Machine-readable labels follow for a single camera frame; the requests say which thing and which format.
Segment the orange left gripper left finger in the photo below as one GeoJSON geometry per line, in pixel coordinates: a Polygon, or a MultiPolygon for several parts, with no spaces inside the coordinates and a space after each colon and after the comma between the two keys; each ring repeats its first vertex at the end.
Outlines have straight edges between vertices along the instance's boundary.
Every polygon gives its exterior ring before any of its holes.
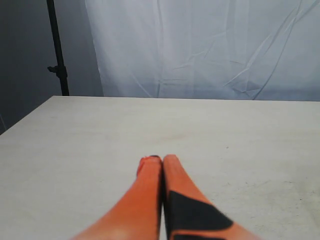
{"type": "Polygon", "coordinates": [[[162,209],[162,159],[143,157],[123,197],[74,240],[158,240],[162,209]]]}

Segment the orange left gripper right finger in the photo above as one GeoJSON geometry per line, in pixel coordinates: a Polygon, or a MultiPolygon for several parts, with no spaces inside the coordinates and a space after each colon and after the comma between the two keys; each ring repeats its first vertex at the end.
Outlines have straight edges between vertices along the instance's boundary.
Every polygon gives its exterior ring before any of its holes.
{"type": "Polygon", "coordinates": [[[231,220],[205,197],[174,154],[163,159],[163,179],[168,240],[255,239],[255,234],[231,220]]]}

